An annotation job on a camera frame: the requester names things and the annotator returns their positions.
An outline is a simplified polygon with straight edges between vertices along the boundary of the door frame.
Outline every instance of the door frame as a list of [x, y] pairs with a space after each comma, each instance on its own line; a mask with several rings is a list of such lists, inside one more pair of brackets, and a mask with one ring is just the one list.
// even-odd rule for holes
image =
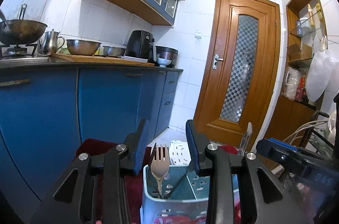
[[[280, 54], [280, 36], [281, 36], [281, 26], [280, 26], [280, 10], [279, 10], [279, 5], [275, 2], [268, 1], [268, 0], [255, 0], [258, 2], [266, 3], [268, 5], [271, 5], [275, 8], [276, 10], [276, 20], [277, 20], [277, 32], [276, 32], [276, 39], [275, 39], [275, 52], [274, 52], [274, 64], [272, 68], [272, 74], [271, 74], [271, 79], [270, 79], [270, 85], [269, 85], [269, 91], [267, 93], [266, 99], [265, 99], [265, 104], [263, 108], [263, 112], [260, 115], [259, 118], [259, 123], [258, 127], [253, 131], [252, 138], [250, 141], [250, 144], [248, 145], [248, 149], [251, 149], [259, 132], [262, 127], [262, 124], [264, 123], [264, 119], [267, 114], [267, 110], [269, 108], [271, 98], [273, 95], [273, 89], [274, 85], [276, 82], [276, 77], [277, 77], [277, 72], [278, 72], [278, 61], [279, 61], [279, 54]], [[194, 117], [193, 117], [193, 122], [195, 125], [197, 125], [201, 111], [202, 111], [202, 106], [204, 102], [204, 97], [206, 95], [206, 90], [207, 90], [207, 84], [210, 79], [210, 73], [212, 69], [212, 64], [214, 60], [214, 54], [215, 54], [215, 44], [217, 40], [217, 32], [218, 32], [218, 24], [219, 24], [219, 15], [220, 15], [220, 6], [221, 6], [221, 0], [216, 0], [215, 2], [215, 9], [214, 9], [214, 17], [213, 17], [213, 26], [212, 26], [212, 33], [211, 33], [211, 39], [210, 39], [210, 46], [208, 49], [208, 55], [207, 55], [207, 60], [206, 60], [206, 65], [205, 65], [205, 71], [204, 71], [204, 76], [202, 79], [202, 84], [201, 84], [201, 90], [199, 93], [199, 98], [198, 98], [198, 103], [197, 107], [194, 112]]]

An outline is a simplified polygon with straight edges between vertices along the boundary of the silver bolt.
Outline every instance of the silver bolt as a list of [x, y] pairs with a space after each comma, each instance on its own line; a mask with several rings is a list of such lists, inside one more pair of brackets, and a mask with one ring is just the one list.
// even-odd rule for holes
[[119, 145], [117, 145], [116, 149], [117, 149], [118, 151], [124, 151], [124, 150], [126, 149], [126, 145], [124, 145], [124, 144], [119, 144]]
[[216, 151], [218, 149], [218, 145], [215, 144], [215, 143], [212, 143], [212, 144], [209, 144], [207, 146], [207, 148], [210, 150], [210, 151]]
[[255, 153], [253, 152], [249, 152], [246, 154], [246, 157], [250, 160], [254, 160], [255, 158], [257, 158], [257, 156], [255, 155]]
[[88, 154], [87, 153], [82, 153], [82, 154], [79, 155], [79, 159], [81, 161], [86, 160], [87, 158], [88, 158]]

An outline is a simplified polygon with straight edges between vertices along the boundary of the light switch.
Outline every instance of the light switch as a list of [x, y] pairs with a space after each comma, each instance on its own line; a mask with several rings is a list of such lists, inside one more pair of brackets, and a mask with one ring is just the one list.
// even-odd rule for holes
[[195, 38], [196, 38], [196, 39], [201, 39], [201, 36], [202, 36], [202, 33], [201, 33], [201, 32], [199, 32], [199, 31], [196, 31], [196, 32], [195, 32]]

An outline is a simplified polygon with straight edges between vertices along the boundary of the drawer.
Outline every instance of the drawer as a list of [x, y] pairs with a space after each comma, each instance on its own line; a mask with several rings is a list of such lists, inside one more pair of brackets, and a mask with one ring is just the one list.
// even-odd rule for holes
[[177, 88], [178, 79], [179, 72], [167, 72], [163, 95], [175, 91], [175, 89]]
[[159, 115], [154, 137], [159, 136], [161, 132], [163, 132], [168, 127], [168, 124], [170, 123], [170, 118], [171, 118], [170, 114], [165, 116]]
[[158, 119], [161, 116], [170, 115], [172, 111], [175, 92], [163, 95], [161, 98]]

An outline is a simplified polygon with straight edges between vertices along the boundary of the kettle handle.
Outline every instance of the kettle handle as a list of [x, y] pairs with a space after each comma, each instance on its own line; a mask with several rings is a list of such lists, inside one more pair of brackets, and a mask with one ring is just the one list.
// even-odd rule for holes
[[63, 45], [65, 44], [65, 38], [64, 37], [62, 37], [62, 36], [60, 36], [60, 37], [58, 37], [58, 39], [59, 38], [62, 38], [63, 39], [63, 43], [60, 45], [60, 47], [57, 49], [57, 52], [58, 52], [58, 50], [61, 48], [61, 47], [63, 47]]

